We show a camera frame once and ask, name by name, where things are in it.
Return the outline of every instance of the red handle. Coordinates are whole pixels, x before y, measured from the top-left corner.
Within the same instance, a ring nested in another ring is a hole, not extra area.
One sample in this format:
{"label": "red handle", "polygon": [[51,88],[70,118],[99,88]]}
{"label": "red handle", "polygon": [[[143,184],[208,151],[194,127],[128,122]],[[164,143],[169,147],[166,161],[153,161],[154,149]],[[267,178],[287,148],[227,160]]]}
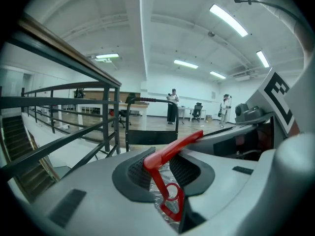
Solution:
{"label": "red handle", "polygon": [[[190,143],[195,142],[203,136],[203,130],[199,130],[189,136],[184,138],[177,139],[170,143],[168,146],[158,150],[157,152],[149,155],[144,159],[143,165],[144,168],[150,173],[154,182],[156,183],[158,189],[160,190],[163,196],[163,202],[161,204],[161,210],[164,211],[169,217],[175,221],[180,221],[182,218],[183,204],[184,204],[184,192],[183,190],[175,183],[168,184],[165,186],[163,179],[159,173],[159,168],[172,159],[173,156],[181,152],[182,148],[187,146]],[[177,187],[177,195],[175,198],[169,198],[169,192],[167,187],[169,185],[175,185]],[[166,207],[166,200],[173,201],[178,200],[179,212],[173,213],[169,208]]]}

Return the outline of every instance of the white ceiling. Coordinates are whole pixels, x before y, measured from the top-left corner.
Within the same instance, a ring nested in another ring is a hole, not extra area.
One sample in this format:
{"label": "white ceiling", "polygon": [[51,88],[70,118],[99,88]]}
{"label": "white ceiling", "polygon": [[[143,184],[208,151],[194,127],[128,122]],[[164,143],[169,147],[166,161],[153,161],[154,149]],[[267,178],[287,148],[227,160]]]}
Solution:
{"label": "white ceiling", "polygon": [[[209,12],[217,4],[248,31],[241,37]],[[115,69],[176,70],[174,59],[197,64],[179,72],[214,78],[251,69],[266,74],[256,52],[262,50],[279,72],[303,69],[302,49],[289,29],[260,4],[234,0],[33,0],[26,12],[84,55],[119,53]],[[208,32],[215,33],[209,37]],[[100,64],[103,69],[113,69]]]}

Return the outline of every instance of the office chair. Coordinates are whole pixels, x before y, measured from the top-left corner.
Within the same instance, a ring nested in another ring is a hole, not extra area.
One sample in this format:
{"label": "office chair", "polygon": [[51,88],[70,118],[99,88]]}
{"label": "office chair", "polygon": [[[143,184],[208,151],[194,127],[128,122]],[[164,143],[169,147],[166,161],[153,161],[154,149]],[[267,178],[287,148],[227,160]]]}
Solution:
{"label": "office chair", "polygon": [[196,103],[195,108],[192,112],[193,118],[191,119],[191,121],[197,120],[198,122],[200,122],[200,118],[199,119],[197,118],[201,116],[202,107],[203,106],[201,105],[201,103],[199,102]]}
{"label": "office chair", "polygon": [[[129,103],[132,99],[134,99],[136,97],[135,93],[131,92],[125,103]],[[123,126],[123,128],[125,128],[125,123],[126,121],[122,119],[122,117],[126,117],[127,116],[127,110],[120,110],[119,111],[119,123]]]}

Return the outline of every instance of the staircase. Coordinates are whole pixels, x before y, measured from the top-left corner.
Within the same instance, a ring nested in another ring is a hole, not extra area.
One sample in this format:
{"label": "staircase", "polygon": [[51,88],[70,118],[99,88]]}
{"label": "staircase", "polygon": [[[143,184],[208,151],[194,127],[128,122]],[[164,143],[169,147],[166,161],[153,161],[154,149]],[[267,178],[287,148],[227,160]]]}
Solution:
{"label": "staircase", "polygon": [[[21,116],[4,118],[2,124],[4,143],[10,161],[33,151]],[[23,174],[17,176],[16,180],[30,202],[33,202],[37,196],[56,182],[39,161],[26,169]]]}

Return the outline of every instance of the wooden floor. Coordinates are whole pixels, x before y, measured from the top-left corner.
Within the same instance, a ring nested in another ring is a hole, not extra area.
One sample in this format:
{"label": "wooden floor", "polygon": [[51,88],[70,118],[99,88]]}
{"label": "wooden floor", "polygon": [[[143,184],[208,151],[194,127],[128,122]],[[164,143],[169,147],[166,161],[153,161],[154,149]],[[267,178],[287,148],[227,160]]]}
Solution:
{"label": "wooden floor", "polygon": [[[42,120],[47,120],[46,117],[40,117],[40,115],[37,115]],[[58,118],[58,113],[54,113],[54,117]],[[96,117],[90,117],[90,116],[82,116],[83,117],[83,125],[90,126],[93,124],[96,124],[100,122],[100,118]],[[62,119],[72,122],[72,123],[78,123],[78,116],[75,114],[69,114],[69,113],[62,113]],[[129,129],[141,129],[142,124],[142,117],[140,116],[130,116],[130,122],[131,126],[129,126]],[[203,130],[204,134],[208,134],[214,131],[217,131],[220,129],[219,121],[218,120],[212,120],[210,122],[205,122],[205,120],[200,120],[200,122],[189,121],[188,118],[184,119],[184,124],[182,123],[182,119],[179,121],[179,128],[178,128],[178,137],[185,137],[193,132],[196,132],[198,130]],[[59,127],[59,122],[55,122],[55,126]],[[227,123],[226,127],[233,126],[232,124]],[[120,137],[120,145],[122,148],[126,147],[126,139],[125,139],[125,129],[120,124],[119,125],[119,137]],[[79,129],[79,127],[71,125],[70,128],[67,130],[68,132],[75,132]],[[114,129],[111,127],[111,124],[108,125],[109,134],[111,134]],[[166,121],[166,117],[147,117],[147,130],[175,130],[175,124],[171,125],[168,124]],[[91,133],[86,135],[87,137],[95,138],[103,140],[103,134],[99,131],[92,131]],[[130,146],[130,150],[142,148],[143,146]]]}

